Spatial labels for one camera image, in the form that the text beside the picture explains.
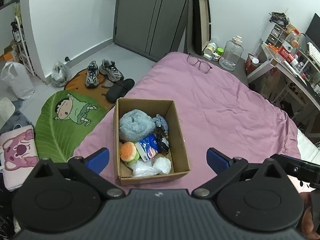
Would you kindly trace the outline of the person's right hand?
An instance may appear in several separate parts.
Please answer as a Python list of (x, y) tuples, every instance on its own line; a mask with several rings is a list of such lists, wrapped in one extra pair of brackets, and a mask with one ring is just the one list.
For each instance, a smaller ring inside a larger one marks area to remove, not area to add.
[(304, 202), (304, 215), (301, 223), (301, 232), (306, 239), (319, 239), (319, 234), (314, 230), (312, 217), (312, 200), (310, 192), (301, 192), (299, 194)]

